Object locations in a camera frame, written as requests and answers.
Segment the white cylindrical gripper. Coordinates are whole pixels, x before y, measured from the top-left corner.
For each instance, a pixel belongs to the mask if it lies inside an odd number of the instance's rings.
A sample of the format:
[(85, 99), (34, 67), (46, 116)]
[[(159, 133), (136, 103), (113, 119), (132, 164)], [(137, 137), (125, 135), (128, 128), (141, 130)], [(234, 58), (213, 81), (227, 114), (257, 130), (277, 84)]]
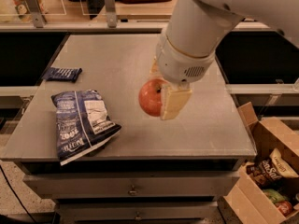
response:
[[(197, 58), (178, 51), (171, 45), (166, 34), (161, 34), (156, 46), (156, 59), (153, 59), (149, 78), (163, 76), (171, 83), (193, 83), (200, 80), (215, 60), (215, 52), (206, 57)], [(192, 95), (191, 89), (173, 89), (163, 85), (161, 91), (161, 120), (175, 119)]]

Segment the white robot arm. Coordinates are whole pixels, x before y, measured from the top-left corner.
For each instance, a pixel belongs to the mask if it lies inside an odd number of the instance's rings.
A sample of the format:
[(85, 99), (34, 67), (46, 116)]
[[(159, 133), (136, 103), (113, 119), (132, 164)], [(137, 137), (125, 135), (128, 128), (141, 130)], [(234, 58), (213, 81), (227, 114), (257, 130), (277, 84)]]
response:
[(162, 120), (174, 119), (189, 101), (190, 84), (215, 61), (216, 47), (245, 18), (272, 28), (299, 46), (299, 0), (177, 0), (156, 46)]

